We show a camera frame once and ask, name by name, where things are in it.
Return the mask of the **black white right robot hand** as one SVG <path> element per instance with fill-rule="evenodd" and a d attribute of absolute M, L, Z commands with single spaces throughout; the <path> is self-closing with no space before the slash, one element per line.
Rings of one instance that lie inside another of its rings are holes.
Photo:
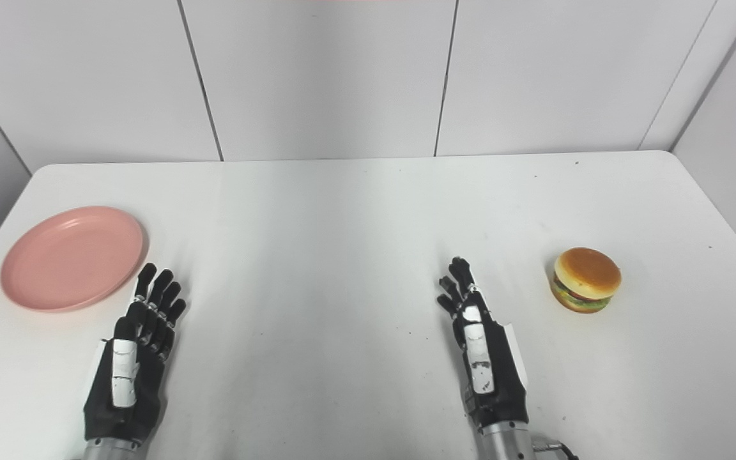
<path fill-rule="evenodd" d="M 528 423 L 528 376 L 513 325 L 494 319 L 466 259 L 452 258 L 438 285 L 438 305 L 461 350 L 464 401 L 473 425 L 481 430 L 500 422 Z"/>

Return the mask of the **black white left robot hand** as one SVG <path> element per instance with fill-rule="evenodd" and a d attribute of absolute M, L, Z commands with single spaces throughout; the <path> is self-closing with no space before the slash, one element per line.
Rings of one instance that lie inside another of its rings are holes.
<path fill-rule="evenodd" d="M 162 411 L 160 390 L 186 300 L 169 269 L 147 263 L 137 275 L 126 314 L 105 341 L 84 404 L 84 437 L 94 446 L 110 440 L 138 449 Z"/>

